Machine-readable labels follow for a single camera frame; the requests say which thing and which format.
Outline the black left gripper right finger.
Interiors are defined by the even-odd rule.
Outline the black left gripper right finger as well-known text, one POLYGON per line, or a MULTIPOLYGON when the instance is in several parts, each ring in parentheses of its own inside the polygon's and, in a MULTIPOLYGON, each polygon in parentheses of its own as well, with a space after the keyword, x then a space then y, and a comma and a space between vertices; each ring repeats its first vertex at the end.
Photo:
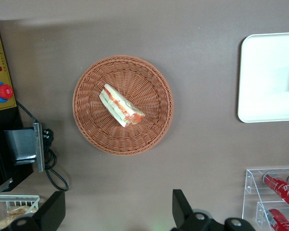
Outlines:
POLYGON ((241 218, 228 218, 223 224, 202 209, 192 209, 180 189, 172 191, 173 231, 253 231, 252 225, 241 218))

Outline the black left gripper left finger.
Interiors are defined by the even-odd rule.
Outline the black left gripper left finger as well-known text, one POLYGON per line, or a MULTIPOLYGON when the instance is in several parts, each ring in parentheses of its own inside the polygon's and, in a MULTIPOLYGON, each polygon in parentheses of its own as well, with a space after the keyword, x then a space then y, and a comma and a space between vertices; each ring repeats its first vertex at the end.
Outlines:
POLYGON ((31 217, 21 217, 11 223, 12 231, 56 231, 66 215, 65 193, 54 192, 31 217))

